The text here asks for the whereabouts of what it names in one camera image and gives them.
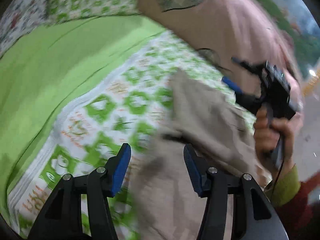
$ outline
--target light green sheet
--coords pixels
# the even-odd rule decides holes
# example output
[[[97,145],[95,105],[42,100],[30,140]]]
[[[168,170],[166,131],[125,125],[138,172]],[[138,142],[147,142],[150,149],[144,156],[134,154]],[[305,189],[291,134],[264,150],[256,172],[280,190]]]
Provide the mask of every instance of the light green sheet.
[[[164,28],[142,16],[39,27],[0,60],[0,212],[63,106],[97,85]]]

